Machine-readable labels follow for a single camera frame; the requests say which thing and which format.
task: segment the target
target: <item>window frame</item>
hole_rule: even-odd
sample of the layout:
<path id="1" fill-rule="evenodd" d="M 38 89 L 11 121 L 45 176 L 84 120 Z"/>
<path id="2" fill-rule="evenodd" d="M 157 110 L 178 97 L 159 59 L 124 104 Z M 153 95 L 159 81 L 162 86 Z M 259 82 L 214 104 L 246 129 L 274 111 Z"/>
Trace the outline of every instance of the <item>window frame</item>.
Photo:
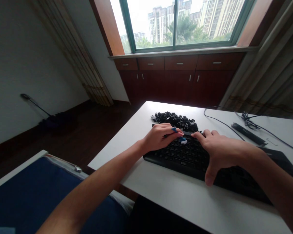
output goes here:
<path id="1" fill-rule="evenodd" d="M 246 20 L 251 12 L 252 7 L 254 6 L 255 0 L 245 0 L 243 6 L 241 8 L 241 12 L 238 16 L 237 23 L 232 31 L 230 40 L 228 41 L 219 41 L 219 42 L 204 42 L 204 43 L 195 43 L 195 44 L 187 44 L 187 45 L 176 45 L 176 32 L 177 32 L 177 23 L 178 23 L 178 0 L 174 0 L 174 33 L 173 33 L 173 45 L 170 46 L 160 46 L 160 47 L 151 47 L 151 48 L 143 48 L 137 49 L 136 43 L 133 35 L 133 28 L 130 19 L 130 13 L 128 8 L 127 0 L 119 0 L 120 8 L 122 11 L 127 38 L 129 42 L 129 46 L 133 54 L 135 53 L 150 53 L 150 52 L 163 52 L 163 51 L 174 51 L 174 50 L 186 50 L 186 49 L 200 49 L 200 48 L 215 48 L 215 47 L 225 47 L 225 46 L 234 46 L 237 44 L 238 38 L 242 33 L 242 29 L 246 23 Z"/>

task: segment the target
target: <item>window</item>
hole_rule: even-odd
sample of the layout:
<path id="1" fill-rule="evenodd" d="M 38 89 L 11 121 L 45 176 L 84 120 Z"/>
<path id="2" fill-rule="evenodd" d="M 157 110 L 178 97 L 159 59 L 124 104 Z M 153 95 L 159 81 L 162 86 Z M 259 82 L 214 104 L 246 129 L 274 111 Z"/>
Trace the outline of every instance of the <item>window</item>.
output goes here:
<path id="1" fill-rule="evenodd" d="M 125 53 L 233 46 L 253 2 L 111 0 Z"/>

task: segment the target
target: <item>glass pane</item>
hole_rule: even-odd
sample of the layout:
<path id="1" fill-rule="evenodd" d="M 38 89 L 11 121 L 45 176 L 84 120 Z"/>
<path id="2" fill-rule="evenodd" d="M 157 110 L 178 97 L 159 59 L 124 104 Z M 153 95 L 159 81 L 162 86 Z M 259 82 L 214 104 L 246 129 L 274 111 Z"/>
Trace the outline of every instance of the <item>glass pane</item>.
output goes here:
<path id="1" fill-rule="evenodd" d="M 172 46 L 173 0 L 127 0 L 137 49 Z"/>
<path id="2" fill-rule="evenodd" d="M 114 12 L 118 32 L 120 35 L 121 43 L 123 44 L 125 54 L 129 54 L 131 53 L 131 48 L 128 42 L 124 18 L 123 18 L 123 14 L 121 13 L 119 0 L 111 0 L 111 5 Z"/>
<path id="3" fill-rule="evenodd" d="M 176 45 L 228 41 L 244 0 L 179 0 Z"/>

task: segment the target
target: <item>white desk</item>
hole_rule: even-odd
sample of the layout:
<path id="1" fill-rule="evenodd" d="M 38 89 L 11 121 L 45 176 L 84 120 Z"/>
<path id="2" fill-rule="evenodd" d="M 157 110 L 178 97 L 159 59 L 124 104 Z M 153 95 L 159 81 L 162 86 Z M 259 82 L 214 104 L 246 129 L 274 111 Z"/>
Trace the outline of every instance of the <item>white desk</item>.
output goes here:
<path id="1" fill-rule="evenodd" d="M 166 111 L 195 119 L 199 130 L 215 129 L 221 135 L 239 139 L 224 124 L 205 117 L 203 108 L 147 101 L 88 166 L 97 170 L 137 140 L 142 139 L 152 128 L 153 121 L 150 116 L 155 112 Z M 228 125 L 235 122 L 244 126 L 241 118 L 232 112 L 207 110 L 206 114 Z M 293 146 L 293 120 L 260 116 L 253 121 Z M 266 147 L 282 151 L 293 164 L 293 149 L 265 131 L 252 132 L 264 140 L 269 138 L 278 144 L 275 146 L 268 142 Z M 274 207 L 217 186 L 209 188 L 203 181 L 144 161 L 143 158 L 138 160 L 121 183 L 214 234 L 291 233 Z"/>

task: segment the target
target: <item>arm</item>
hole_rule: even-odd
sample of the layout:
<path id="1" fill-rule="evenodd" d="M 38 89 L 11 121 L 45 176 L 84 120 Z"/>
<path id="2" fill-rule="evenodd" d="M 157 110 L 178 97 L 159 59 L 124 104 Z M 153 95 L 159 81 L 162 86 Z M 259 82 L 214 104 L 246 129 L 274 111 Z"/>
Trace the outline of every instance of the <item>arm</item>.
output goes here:
<path id="1" fill-rule="evenodd" d="M 37 233 L 79 233 L 96 207 L 110 194 L 145 153 L 166 147 L 177 137 L 169 123 L 157 124 L 142 140 L 104 164 L 71 191 L 50 214 Z"/>
<path id="2" fill-rule="evenodd" d="M 293 177 L 275 164 L 264 151 L 245 141 L 219 135 L 215 130 L 204 136 L 192 134 L 210 155 L 205 174 L 208 186 L 214 183 L 221 168 L 240 166 L 247 170 L 264 190 L 281 217 L 293 232 Z"/>

